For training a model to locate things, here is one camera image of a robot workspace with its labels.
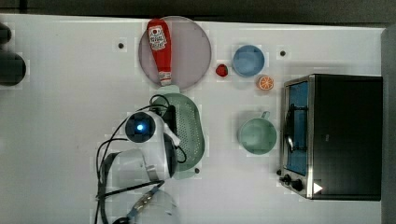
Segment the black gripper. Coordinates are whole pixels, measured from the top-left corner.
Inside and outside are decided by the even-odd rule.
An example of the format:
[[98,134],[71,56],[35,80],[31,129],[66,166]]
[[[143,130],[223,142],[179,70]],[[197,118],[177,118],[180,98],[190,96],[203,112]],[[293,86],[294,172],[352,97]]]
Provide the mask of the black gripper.
[[173,105],[169,105],[162,114],[163,121],[168,125],[169,129],[177,134],[177,113]]

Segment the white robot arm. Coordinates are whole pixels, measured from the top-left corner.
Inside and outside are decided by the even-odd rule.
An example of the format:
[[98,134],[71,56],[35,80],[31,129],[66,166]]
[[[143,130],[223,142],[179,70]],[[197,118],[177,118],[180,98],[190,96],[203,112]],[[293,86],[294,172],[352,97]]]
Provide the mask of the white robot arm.
[[[120,126],[124,130],[121,140],[131,148],[108,154],[98,166],[97,211],[103,224],[133,224],[178,165],[180,139],[151,106],[134,112]],[[133,202],[126,214],[110,214],[113,196],[145,187],[149,190]]]

